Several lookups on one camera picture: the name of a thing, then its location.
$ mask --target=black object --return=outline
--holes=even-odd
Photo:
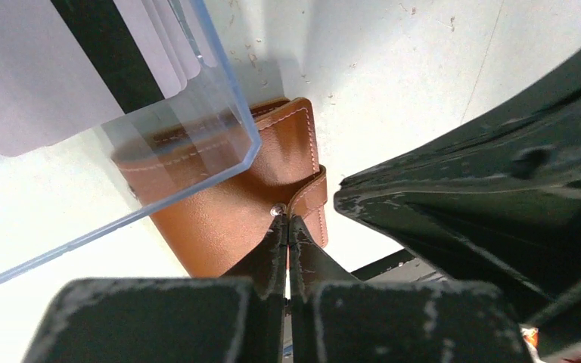
[[[281,361],[287,250],[294,361],[531,362],[497,287],[362,283],[287,216],[222,278],[68,284],[25,361]]]
[[[581,51],[510,101],[346,178],[336,209],[501,288],[542,356],[581,342]]]

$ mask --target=brown leather wallet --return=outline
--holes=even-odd
[[[326,169],[318,163],[310,101],[279,98],[252,107],[251,113],[262,147],[250,169],[151,215],[192,277],[228,271],[262,240],[281,209],[302,216],[315,242],[322,247],[327,243]],[[185,130],[178,126],[149,138],[148,145],[167,153],[137,158],[130,151],[137,142],[131,141],[113,155],[142,204],[194,184],[204,153],[222,153],[227,145],[213,139],[178,146],[184,138]],[[227,157],[234,154],[225,152]]]

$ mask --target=black stripe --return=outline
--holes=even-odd
[[[125,113],[164,99],[113,0],[51,0]]]

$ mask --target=transparent plastic box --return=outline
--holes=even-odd
[[[202,0],[90,3],[0,0],[0,284],[259,150]]]

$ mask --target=brown leather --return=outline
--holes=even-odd
[[[220,276],[246,256],[266,234],[277,203],[288,206],[287,213],[304,218],[317,244],[327,243],[326,169],[318,164],[310,101],[280,98],[257,105],[251,112],[262,147],[250,169],[151,215],[193,277]],[[243,158],[245,150],[235,150],[230,139],[222,138],[225,128],[219,136],[189,142],[195,127],[167,129],[148,138],[148,144],[144,139],[132,141],[113,155],[142,204],[206,178],[212,171],[204,160],[234,165]],[[246,135],[231,134],[232,139],[241,136]],[[138,152],[141,147],[147,150]]]

